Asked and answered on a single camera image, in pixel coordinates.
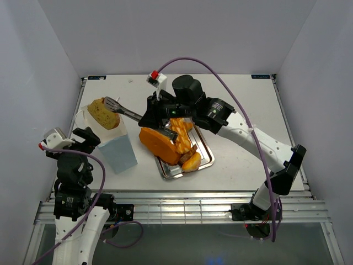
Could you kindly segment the orange twisted braided bread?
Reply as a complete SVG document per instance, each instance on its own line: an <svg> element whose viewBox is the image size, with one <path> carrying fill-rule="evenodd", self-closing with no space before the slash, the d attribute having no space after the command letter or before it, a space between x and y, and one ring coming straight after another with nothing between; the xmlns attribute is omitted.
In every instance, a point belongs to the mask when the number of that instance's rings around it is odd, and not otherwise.
<svg viewBox="0 0 353 265"><path fill-rule="evenodd" d="M191 149L188 132L193 128L193 123L186 122L184 118L171 118L171 129L176 132L177 139L175 141L176 151L179 154L185 154Z"/></svg>

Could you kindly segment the herb speckled bread slice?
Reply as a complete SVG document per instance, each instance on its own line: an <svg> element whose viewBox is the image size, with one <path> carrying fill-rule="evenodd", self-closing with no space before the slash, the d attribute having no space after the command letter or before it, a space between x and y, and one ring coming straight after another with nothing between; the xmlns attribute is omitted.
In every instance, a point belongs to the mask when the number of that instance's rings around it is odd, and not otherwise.
<svg viewBox="0 0 353 265"><path fill-rule="evenodd" d="M120 124L118 113L113 113L106 109L104 98L93 100L90 105L87 106L87 111L93 119L106 130L112 130Z"/></svg>

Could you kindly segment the silver metal tongs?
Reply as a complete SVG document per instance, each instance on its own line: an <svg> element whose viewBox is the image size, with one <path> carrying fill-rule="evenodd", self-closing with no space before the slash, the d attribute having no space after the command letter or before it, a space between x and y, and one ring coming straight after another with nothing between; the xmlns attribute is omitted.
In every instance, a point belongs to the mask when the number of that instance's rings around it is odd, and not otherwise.
<svg viewBox="0 0 353 265"><path fill-rule="evenodd" d="M111 97L104 97L104 107L113 113L122 114L136 122L139 122L142 119L141 115L123 107L118 101ZM172 131L166 127L160 127L154 130L166 136L172 142L175 142L177 140L178 134L175 131Z"/></svg>

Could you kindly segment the large orange long loaf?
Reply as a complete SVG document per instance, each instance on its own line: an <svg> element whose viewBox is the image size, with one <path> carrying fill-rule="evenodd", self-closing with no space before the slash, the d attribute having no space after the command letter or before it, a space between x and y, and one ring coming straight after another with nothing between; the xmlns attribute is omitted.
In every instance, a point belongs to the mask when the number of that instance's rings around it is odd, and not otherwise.
<svg viewBox="0 0 353 265"><path fill-rule="evenodd" d="M150 128L141 128L139 133L141 143L156 157L169 165L176 165L181 154L177 153L176 146L170 139Z"/></svg>

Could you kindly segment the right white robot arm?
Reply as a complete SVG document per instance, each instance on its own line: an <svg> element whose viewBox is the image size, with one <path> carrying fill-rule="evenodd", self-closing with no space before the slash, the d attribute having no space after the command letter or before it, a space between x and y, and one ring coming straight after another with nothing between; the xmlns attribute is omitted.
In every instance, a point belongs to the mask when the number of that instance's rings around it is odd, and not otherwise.
<svg viewBox="0 0 353 265"><path fill-rule="evenodd" d="M200 81L182 75L172 82L174 94L165 91L166 76L157 72L147 77L156 90L147 98L147 109L139 126L140 141L157 158L184 172L200 167L201 155L188 136L192 124L228 139L266 163L268 177L248 204L231 212L238 220L258 221L271 215L272 204L288 195L299 172L306 149L285 145L249 125L233 106L207 97Z"/></svg>

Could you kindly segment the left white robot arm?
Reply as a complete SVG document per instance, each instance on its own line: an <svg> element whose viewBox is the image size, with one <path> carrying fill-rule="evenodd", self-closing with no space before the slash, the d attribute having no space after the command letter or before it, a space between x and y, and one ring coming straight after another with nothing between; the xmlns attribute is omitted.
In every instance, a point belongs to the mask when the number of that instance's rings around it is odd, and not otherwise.
<svg viewBox="0 0 353 265"><path fill-rule="evenodd" d="M55 246L53 264L92 264L93 254L106 221L117 214L114 197L98 191L92 193L94 160L100 139L92 129L76 128L74 134L83 141L69 139L60 128L44 135L40 148L57 162L54 184Z"/></svg>

